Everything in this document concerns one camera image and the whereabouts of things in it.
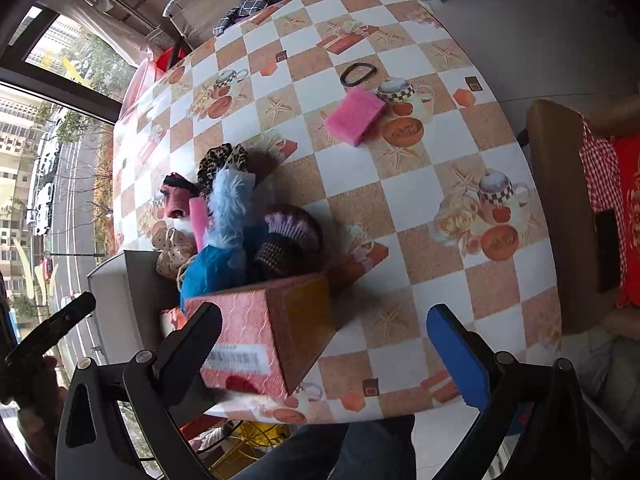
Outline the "person's left hand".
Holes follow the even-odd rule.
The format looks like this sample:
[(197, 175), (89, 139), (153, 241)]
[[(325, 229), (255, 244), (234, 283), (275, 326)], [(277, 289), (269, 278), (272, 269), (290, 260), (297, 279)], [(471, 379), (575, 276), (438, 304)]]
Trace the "person's left hand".
[(54, 465), (58, 428), (67, 390), (58, 384), (53, 356), (43, 356), (33, 368), (26, 382), (26, 393), (16, 402), (18, 429), (21, 430), (29, 452), (43, 463)]

